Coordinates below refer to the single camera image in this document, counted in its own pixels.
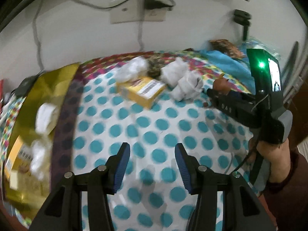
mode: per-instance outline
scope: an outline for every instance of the device screen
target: device screen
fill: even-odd
[[[268,60],[269,60],[270,76],[272,78],[272,90],[273,92],[277,92],[281,90],[278,64],[270,58],[268,58]]]

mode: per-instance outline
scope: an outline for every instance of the maroon sleeve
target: maroon sleeve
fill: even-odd
[[[308,230],[308,163],[291,152],[291,169],[282,183],[267,182],[264,197],[279,231]]]

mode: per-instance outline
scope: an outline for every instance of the yellow package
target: yellow package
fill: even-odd
[[[140,77],[133,82],[116,83],[117,92],[124,98],[135,101],[137,104],[150,109],[164,91],[166,85],[151,77]]]
[[[21,173],[30,173],[30,163],[33,160],[30,148],[24,144],[19,136],[7,158],[4,167],[4,174],[7,179],[10,178],[12,170],[20,171]]]

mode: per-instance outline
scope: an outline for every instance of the green light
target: green light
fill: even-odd
[[[259,63],[259,67],[260,67],[260,68],[264,68],[264,66],[265,66],[264,62],[260,62],[260,63]]]

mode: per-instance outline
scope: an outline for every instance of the wall outlet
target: wall outlet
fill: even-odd
[[[123,0],[112,1],[109,6],[121,3]],[[141,20],[143,0],[129,0],[128,2],[110,9],[110,23],[133,22]],[[166,8],[146,10],[144,21],[165,21]]]

